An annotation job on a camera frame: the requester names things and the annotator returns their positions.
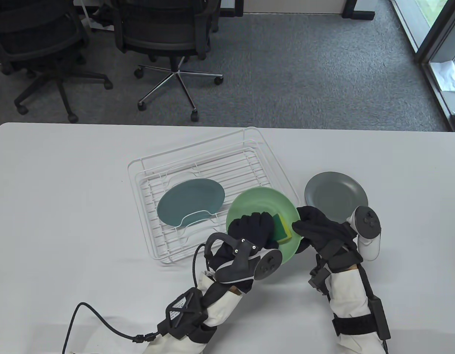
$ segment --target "hand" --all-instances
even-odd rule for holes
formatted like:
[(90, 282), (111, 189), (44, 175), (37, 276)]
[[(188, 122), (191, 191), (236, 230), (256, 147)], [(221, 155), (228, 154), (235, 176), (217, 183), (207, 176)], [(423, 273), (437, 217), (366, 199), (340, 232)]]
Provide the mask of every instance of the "hand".
[(345, 224), (329, 220), (319, 209), (305, 206), (298, 208), (300, 221), (292, 224), (293, 230), (303, 236), (298, 251), (301, 253), (310, 245), (321, 254), (324, 247), (332, 240), (340, 240), (344, 246), (335, 254), (332, 260), (327, 261), (333, 273), (339, 273), (361, 263), (362, 256), (354, 243), (356, 233)]
[[(256, 245), (258, 250), (262, 248), (278, 248), (278, 242), (271, 241), (275, 229), (273, 217), (264, 212), (253, 213), (251, 216), (244, 215), (241, 219), (235, 219), (229, 225), (227, 234), (236, 240), (242, 238)], [(209, 261), (209, 267), (217, 270), (221, 265), (234, 260), (234, 253), (231, 246), (223, 243), (214, 257)], [(238, 289), (247, 293), (252, 289), (253, 280), (241, 281), (235, 283)]]

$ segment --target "green plate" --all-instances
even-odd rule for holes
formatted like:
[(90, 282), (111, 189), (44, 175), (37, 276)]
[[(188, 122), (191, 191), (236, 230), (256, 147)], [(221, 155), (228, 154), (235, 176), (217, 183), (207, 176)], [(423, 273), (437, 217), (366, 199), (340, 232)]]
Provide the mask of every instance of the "green plate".
[(217, 213), (224, 197), (224, 189), (218, 182), (207, 178), (191, 179), (177, 184), (162, 196), (157, 216), (167, 225), (187, 226)]
[(291, 224), (298, 221), (300, 215), (290, 199), (279, 191), (267, 187), (255, 187), (239, 194), (227, 213), (226, 229), (234, 219), (255, 212), (263, 213), (264, 211), (271, 216), (280, 214), (290, 227), (292, 238), (278, 248), (283, 255), (282, 264), (284, 264), (295, 255), (298, 246), (300, 246), (301, 236), (291, 228)]

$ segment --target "black office chair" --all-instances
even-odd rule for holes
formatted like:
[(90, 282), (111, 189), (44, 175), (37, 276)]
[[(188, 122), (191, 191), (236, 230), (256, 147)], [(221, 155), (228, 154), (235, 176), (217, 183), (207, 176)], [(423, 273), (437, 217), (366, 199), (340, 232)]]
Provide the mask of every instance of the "black office chair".
[(28, 113), (22, 101), (53, 80), (57, 83), (69, 122), (79, 118), (70, 109), (64, 90), (65, 78), (80, 77), (104, 80), (107, 90), (113, 84), (104, 74), (75, 72), (74, 64), (85, 64), (80, 50), (88, 44), (73, 0), (3, 0), (0, 2), (0, 62), (4, 74), (27, 69), (30, 78), (34, 71), (42, 72), (15, 99), (17, 111)]
[(206, 59), (209, 51), (209, 30), (213, 18), (217, 27), (221, 0), (112, 0), (116, 46), (126, 53), (147, 54), (153, 61), (157, 56), (170, 59), (170, 69), (139, 65), (134, 75), (143, 77), (143, 69), (168, 73), (150, 92), (138, 101), (138, 109), (146, 110), (145, 100), (171, 78), (176, 77), (192, 106), (191, 120), (199, 120), (198, 110), (182, 75), (214, 77), (222, 84), (222, 74), (183, 71), (185, 58), (197, 55)]

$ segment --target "dish rack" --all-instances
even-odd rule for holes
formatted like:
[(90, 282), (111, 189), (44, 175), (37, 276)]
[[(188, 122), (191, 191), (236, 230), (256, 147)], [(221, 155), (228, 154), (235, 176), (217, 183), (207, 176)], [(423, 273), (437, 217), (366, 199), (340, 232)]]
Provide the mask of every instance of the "dish rack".
[[(278, 159), (256, 128), (139, 158), (128, 165), (128, 173), (147, 249), (152, 258), (163, 263), (191, 256), (209, 235), (226, 232), (229, 207), (247, 189), (271, 187), (296, 206), (300, 204)], [(222, 185), (226, 196), (221, 209), (215, 214), (197, 211), (210, 217), (187, 226), (163, 223), (157, 216), (162, 196), (175, 185), (194, 178), (210, 178)]]

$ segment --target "teal plate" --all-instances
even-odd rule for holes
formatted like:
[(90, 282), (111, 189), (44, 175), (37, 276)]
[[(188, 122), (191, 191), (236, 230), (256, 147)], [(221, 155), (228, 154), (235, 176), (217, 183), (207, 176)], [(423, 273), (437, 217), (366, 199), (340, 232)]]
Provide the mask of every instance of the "teal plate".
[(216, 181), (196, 178), (168, 190), (157, 206), (159, 219), (170, 226), (187, 226), (209, 219), (224, 203), (224, 189)]

